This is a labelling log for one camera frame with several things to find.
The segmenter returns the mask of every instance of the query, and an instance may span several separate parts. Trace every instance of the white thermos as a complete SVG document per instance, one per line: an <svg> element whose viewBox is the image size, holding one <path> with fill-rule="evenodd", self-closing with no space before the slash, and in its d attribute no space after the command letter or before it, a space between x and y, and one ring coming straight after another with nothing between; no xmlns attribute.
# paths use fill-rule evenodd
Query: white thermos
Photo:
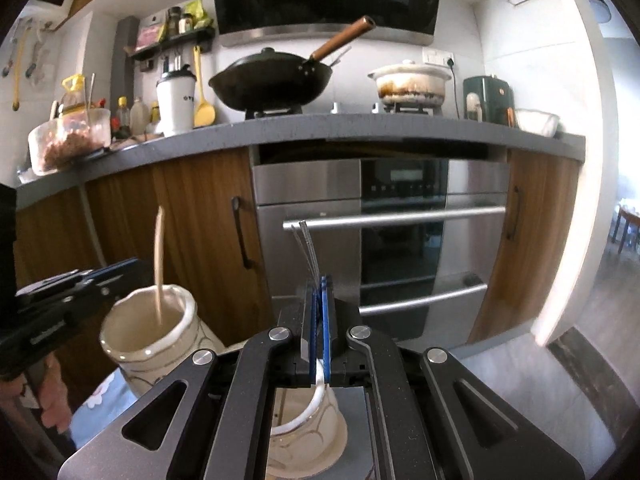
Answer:
<svg viewBox="0 0 640 480"><path fill-rule="evenodd" d="M193 130L196 76L184 65L180 70L165 72L156 84L162 132L165 137Z"/></svg>

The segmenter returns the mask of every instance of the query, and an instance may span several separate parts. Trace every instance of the countertop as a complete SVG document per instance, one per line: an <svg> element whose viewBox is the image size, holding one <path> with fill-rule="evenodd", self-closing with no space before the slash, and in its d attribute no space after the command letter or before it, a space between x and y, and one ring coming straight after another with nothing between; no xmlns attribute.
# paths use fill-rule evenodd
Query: countertop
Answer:
<svg viewBox="0 0 640 480"><path fill-rule="evenodd" d="M241 146L313 139L444 140L548 153L579 162L584 162L585 157L585 139L582 136L557 134L556 138L547 139L517 128L468 120L420 114L279 116L198 128L76 164L69 170L19 186L18 209L64 189L146 164Z"/></svg>

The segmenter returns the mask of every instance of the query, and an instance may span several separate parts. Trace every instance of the green air fryer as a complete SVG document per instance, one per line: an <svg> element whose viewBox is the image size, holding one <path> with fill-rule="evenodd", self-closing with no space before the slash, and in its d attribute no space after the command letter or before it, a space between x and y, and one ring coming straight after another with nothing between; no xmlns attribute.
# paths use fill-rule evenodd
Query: green air fryer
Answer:
<svg viewBox="0 0 640 480"><path fill-rule="evenodd" d="M465 119L515 126L513 91L495 76L479 75L463 82Z"/></svg>

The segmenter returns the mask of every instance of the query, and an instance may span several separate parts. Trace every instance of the white ceramic cup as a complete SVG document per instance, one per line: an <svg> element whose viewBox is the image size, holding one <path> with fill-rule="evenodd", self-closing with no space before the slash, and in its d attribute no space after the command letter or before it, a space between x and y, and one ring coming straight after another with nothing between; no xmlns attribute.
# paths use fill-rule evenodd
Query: white ceramic cup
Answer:
<svg viewBox="0 0 640 480"><path fill-rule="evenodd" d="M192 352L220 354L222 341L198 317L191 293L177 285L162 287L162 326L156 316L154 286L139 288L117 301L105 316L100 344L122 370L137 396L177 367Z"/></svg>
<svg viewBox="0 0 640 480"><path fill-rule="evenodd" d="M347 445L347 425L318 363L314 388L278 388L273 405L267 473L305 478L330 468Z"/></svg>

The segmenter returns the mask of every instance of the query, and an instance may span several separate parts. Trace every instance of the human hand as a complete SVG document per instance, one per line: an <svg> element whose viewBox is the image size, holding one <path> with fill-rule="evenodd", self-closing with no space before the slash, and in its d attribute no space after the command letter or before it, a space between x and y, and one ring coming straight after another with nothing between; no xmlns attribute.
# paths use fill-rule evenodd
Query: human hand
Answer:
<svg viewBox="0 0 640 480"><path fill-rule="evenodd" d="M60 363L53 354L45 358L46 371L40 389L38 402L42 408L42 425L45 428L58 429L59 433L68 430L71 423L71 409L66 400L66 385L62 381ZM20 396L26 389L27 381L20 375L13 381L0 381L0 401Z"/></svg>

